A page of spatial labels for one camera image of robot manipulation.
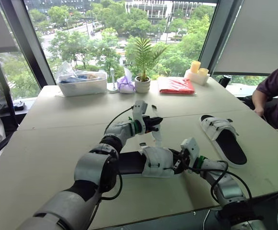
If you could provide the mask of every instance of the white slipper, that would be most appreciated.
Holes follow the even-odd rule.
[[[211,143],[229,166],[240,168],[246,164],[247,158],[236,140],[238,134],[231,125],[232,120],[203,115],[200,122]]]

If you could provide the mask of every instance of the red plastic bag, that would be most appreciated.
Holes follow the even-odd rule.
[[[190,80],[182,77],[159,77],[158,89],[161,93],[194,94]]]

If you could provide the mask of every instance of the white table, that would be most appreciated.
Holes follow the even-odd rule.
[[[230,169],[242,177],[253,196],[278,191],[278,133],[251,110],[210,113],[231,118],[248,163]],[[165,146],[179,150],[180,143],[195,137],[200,154],[220,159],[199,125],[200,115],[165,118]],[[53,194],[73,184],[78,158],[102,137],[106,124],[22,130],[14,133],[0,158],[0,230],[15,229]],[[139,149],[150,134],[136,136],[122,151]],[[117,186],[107,196],[113,195]],[[91,229],[185,213],[215,206],[210,186],[197,174],[170,179],[124,178],[121,195],[100,204]]]
[[[46,86],[40,92],[18,130],[49,127],[69,127],[104,124],[131,107],[136,100],[145,100],[147,114],[153,116],[151,105],[157,106],[158,116],[174,117],[249,109],[212,78],[205,86],[193,83],[196,95],[160,94],[157,81],[145,94],[95,94],[63,97],[58,86]],[[131,112],[117,121],[127,120]]]

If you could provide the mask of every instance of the candle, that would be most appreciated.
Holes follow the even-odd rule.
[[[202,76],[202,77],[205,77],[207,74],[208,74],[208,69],[205,69],[205,68],[200,68],[199,70],[198,70],[198,74],[200,75],[200,76]]]
[[[201,62],[199,62],[199,61],[191,62],[190,71],[192,73],[197,73],[198,69],[200,68],[200,65],[201,65]]]

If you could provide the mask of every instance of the window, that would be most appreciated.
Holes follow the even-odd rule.
[[[223,75],[212,75],[213,79],[219,81]],[[233,95],[244,97],[252,95],[258,84],[267,76],[231,75],[232,79],[226,89]]]
[[[28,8],[53,75],[67,61],[74,69],[109,73],[114,68],[116,78],[124,75],[124,65],[135,77],[139,73],[134,65],[135,40],[148,37],[155,49],[166,47],[149,76],[153,80],[183,76],[191,61],[199,58],[216,4],[193,8],[183,3],[185,7],[178,8],[179,3],[169,1],[157,6],[133,3],[91,2],[83,9],[65,3],[52,6],[47,14]]]
[[[1,69],[7,79],[12,99],[36,97],[40,93],[40,87],[20,51],[2,11],[1,14],[18,50],[16,52],[0,53]]]

